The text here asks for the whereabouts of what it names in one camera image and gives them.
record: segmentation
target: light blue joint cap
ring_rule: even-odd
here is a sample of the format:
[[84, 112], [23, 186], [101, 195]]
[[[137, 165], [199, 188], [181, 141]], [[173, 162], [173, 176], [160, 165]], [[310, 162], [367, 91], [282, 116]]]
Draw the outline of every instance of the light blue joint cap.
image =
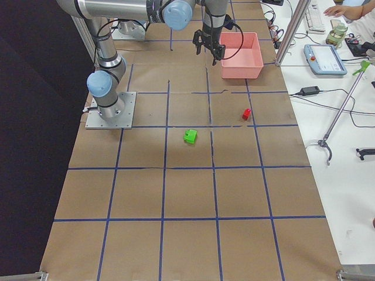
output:
[[192, 7], [183, 0], [174, 0], [163, 11], [165, 23], [173, 30], [184, 29], [193, 16]]
[[87, 78], [87, 88], [94, 97], [101, 98], [111, 90], [112, 78], [105, 71], [95, 71]]

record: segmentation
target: pink bin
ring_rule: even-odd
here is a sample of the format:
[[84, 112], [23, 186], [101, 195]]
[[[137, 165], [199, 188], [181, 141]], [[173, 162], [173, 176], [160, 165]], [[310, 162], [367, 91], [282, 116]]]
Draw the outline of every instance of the pink bin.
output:
[[[225, 57], [233, 55], [241, 45], [239, 32], [223, 32], [220, 44], [226, 45]], [[244, 44], [231, 59], [221, 61], [222, 78], [257, 78], [263, 68], [258, 36], [255, 32], [244, 32]]]

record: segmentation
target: small red object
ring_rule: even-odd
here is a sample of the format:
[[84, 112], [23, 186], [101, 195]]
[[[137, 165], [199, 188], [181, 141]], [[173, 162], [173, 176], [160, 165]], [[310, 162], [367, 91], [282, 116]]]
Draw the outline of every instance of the small red object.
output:
[[251, 109], [247, 108], [244, 113], [242, 114], [242, 119], [248, 120], [249, 116], [251, 114]]

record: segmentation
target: white keyboard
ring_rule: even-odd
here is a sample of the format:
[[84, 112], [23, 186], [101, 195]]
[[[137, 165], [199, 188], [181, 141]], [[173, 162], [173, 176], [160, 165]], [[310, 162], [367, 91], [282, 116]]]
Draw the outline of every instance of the white keyboard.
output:
[[312, 0], [305, 12], [306, 31], [314, 34], [325, 34], [326, 28], [322, 22], [318, 0]]

